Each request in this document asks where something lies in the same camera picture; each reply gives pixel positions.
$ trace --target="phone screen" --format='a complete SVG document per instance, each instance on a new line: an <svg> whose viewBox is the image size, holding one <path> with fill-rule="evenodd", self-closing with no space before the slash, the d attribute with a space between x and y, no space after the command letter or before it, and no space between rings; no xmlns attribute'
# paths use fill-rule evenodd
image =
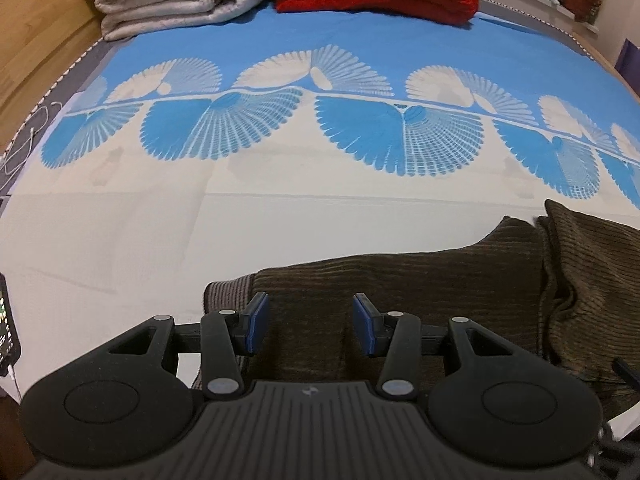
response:
<svg viewBox="0 0 640 480"><path fill-rule="evenodd" d="M4 306L4 295L0 290L0 363L10 354L13 346L14 338Z"/></svg>
<svg viewBox="0 0 640 480"><path fill-rule="evenodd" d="M4 276L0 274L0 376L7 375L8 365L20 357L20 343L15 333Z"/></svg>

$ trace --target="brown corduroy fabric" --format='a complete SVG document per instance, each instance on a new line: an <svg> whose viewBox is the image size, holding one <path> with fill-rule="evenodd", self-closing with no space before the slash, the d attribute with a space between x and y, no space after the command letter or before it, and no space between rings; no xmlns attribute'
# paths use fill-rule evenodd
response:
<svg viewBox="0 0 640 480"><path fill-rule="evenodd" d="M640 369L640 232L547 200L545 353L596 390L606 416L639 400L611 370Z"/></svg>
<svg viewBox="0 0 640 480"><path fill-rule="evenodd" d="M376 381L383 359L364 357L351 333L351 298L357 292L383 312L402 310L425 324L467 316L535 352L542 275L538 233L513 218L466 248L261 270L252 277L249 297L258 291L270 295L271 322L246 378ZM441 359L423 358L423 388L443 376Z"/></svg>
<svg viewBox="0 0 640 480"><path fill-rule="evenodd" d="M215 312L230 308L242 310L251 300L254 274L241 276L228 282L211 282L204 291L205 312Z"/></svg>

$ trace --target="metal screw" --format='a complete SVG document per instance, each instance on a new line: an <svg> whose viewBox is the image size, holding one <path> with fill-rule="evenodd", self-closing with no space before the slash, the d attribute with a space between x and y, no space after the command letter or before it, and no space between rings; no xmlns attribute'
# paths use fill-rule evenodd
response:
<svg viewBox="0 0 640 480"><path fill-rule="evenodd" d="M382 385L382 391L386 394L400 397L410 394L414 390L414 386L404 379L391 379Z"/></svg>
<svg viewBox="0 0 640 480"><path fill-rule="evenodd" d="M228 377L219 377L207 383L207 389L212 394L227 395L237 391L240 387L237 381Z"/></svg>

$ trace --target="mattress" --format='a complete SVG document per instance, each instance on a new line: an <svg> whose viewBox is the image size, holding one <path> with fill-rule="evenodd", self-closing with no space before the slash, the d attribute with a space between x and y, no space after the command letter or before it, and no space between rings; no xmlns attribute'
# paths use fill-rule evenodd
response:
<svg viewBox="0 0 640 480"><path fill-rule="evenodd" d="M213 280L460 247L547 198L640 227L638 104L504 18L263 6L110 48L0 218L21 387L150 316L198 320Z"/></svg>

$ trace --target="black mount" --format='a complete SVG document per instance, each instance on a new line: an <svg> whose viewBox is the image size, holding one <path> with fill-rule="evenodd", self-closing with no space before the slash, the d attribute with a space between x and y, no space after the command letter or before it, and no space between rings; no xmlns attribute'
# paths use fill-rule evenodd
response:
<svg viewBox="0 0 640 480"><path fill-rule="evenodd" d="M375 386L247 386L236 356L259 351L268 316L264 293L242 312L212 312L196 324L155 316L40 380L20 409L40 457L34 475L97 478L101 470L124 480L180 456L202 464L199 472L175 466L186 480L281 478L294 459L299 479L359 478L358 468L401 446L367 469L367 479L389 478L385 467L396 463L411 478L437 478L443 467L443 478L530 479L532 470L540 478L594 478L584 465L602 427L594 393L465 317L422 325L404 312L382 314L357 294L354 333L366 355L385 358ZM202 356L201 390L175 377L185 352ZM420 392L420 357L436 355L447 376ZM308 463L295 458L300 453ZM236 455L240 463L228 462Z"/></svg>

